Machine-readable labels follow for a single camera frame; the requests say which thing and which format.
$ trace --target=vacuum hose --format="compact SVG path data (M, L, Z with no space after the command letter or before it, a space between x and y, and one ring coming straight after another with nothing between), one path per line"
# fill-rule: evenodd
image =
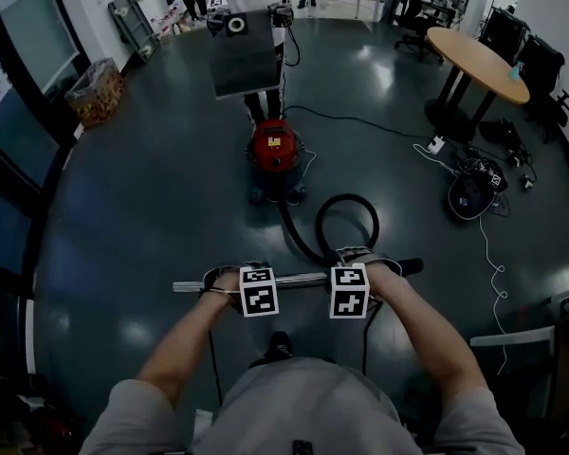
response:
M330 267L333 266L334 263L336 262L335 257L331 257L330 253L333 252L333 249L331 248L331 246L329 246L329 244L326 241L326 238L324 237L324 230L322 228L322 225L324 223L324 217L326 215L326 212L333 205L343 201L357 202L362 206L364 206L369 211L369 214L371 214L371 219L373 221L373 232L371 233L371 238L369 239L369 242L365 246L368 247L369 249L373 249L373 247L376 245L377 238L379 237L379 219L377 218L376 208L374 208L373 205L364 197L360 197L359 195L353 193L343 193L331 197L324 204L322 204L322 207L320 208L319 213L316 216L315 230L316 230L316 239L319 243L319 247L321 248L322 254L324 256L316 254L314 251L312 251L312 249L310 249L310 247L306 243L303 242L300 233L297 232L297 229L295 229L295 224L293 223L291 214L289 214L288 212L286 201L284 199L278 201L278 209L281 212L281 215L283 216L284 225L286 226L286 230L288 231L288 233L291 235L291 238L293 239L297 247L309 260L320 266Z
M293 223L291 214L289 214L286 201L284 199L278 201L278 210L280 211L281 216L283 216L284 225L286 226L286 230L293 239L293 242L297 245L297 247L309 260L318 264L319 266L329 268L335 265L335 263L337 262L336 256L332 254L333 248L327 243L326 238L324 237L324 230L322 226L324 224L324 218L326 216L326 212L333 205L343 201L359 203L369 211L369 214L371 214L371 220L373 222L373 230L371 232L371 237L369 238L369 241L367 242L365 247L373 249L374 246L376 245L377 238L379 237L379 218L377 217L376 208L374 208L373 205L364 197L361 197L360 195L356 195L354 193L343 193L331 197L324 204L322 204L322 207L320 208L319 213L316 216L315 230L316 230L316 239L319 243L319 246L321 247L321 252L323 256L316 254L314 251L312 251L312 249L310 249L310 247L306 243L303 242L300 233L297 231L297 229L295 229L295 224ZM420 273L424 269L424 262L419 258L398 261L397 264L402 269L401 276L403 277L414 275L415 273ZM386 262L386 265L390 267L394 271L394 273L396 274L401 273L395 264L391 262Z

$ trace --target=gray t-shirt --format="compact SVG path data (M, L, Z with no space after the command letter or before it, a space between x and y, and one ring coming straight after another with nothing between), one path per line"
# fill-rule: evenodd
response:
M293 441L315 455L395 455L422 451L390 400L357 372L294 358L247 371L226 396L212 427L189 446L194 455L292 455ZM181 450L174 410L159 389L118 383L84 441L82 455L148 455ZM523 448L486 389L452 399L433 440L441 453L521 455Z

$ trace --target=red vacuum cleaner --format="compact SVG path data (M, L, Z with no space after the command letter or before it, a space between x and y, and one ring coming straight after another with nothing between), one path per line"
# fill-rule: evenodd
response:
M288 204L303 201L303 143L283 119L268 119L259 124L247 146L254 184L250 204L285 200Z

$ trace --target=round table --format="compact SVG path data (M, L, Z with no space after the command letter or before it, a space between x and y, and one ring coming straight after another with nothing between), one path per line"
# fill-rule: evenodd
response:
M529 90L523 80L512 81L508 76L512 69L510 65L486 45L466 34L442 27L430 28L428 39L432 47L453 64L440 96L437 100L429 100L425 107L428 119L442 135L471 141L476 126L496 96L517 104L529 101ZM448 100L460 71L464 76ZM487 93L477 112L469 119L458 106L472 80L486 88Z

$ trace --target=black chair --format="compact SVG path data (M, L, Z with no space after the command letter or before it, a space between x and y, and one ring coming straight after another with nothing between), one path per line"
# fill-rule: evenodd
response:
M568 117L563 108L569 110L569 94L563 89L562 96L550 96L559 80L560 70L565 64L564 56L547 42L532 35L519 55L523 63L521 77L529 89L531 98L524 106L529 117L545 131L544 143L554 141L561 133L560 127L567 125Z
M409 30L414 30L415 35L403 35L402 40L395 43L395 48L398 49L401 44L407 47L415 46L419 50L418 59L420 62L424 60L425 51L435 54L439 58L439 62L444 62L443 57L436 52L429 42L426 41L428 29L437 27L438 19L433 16L418 17L422 10L421 0L409 0L409 6L402 16L395 16L395 21L401 27Z

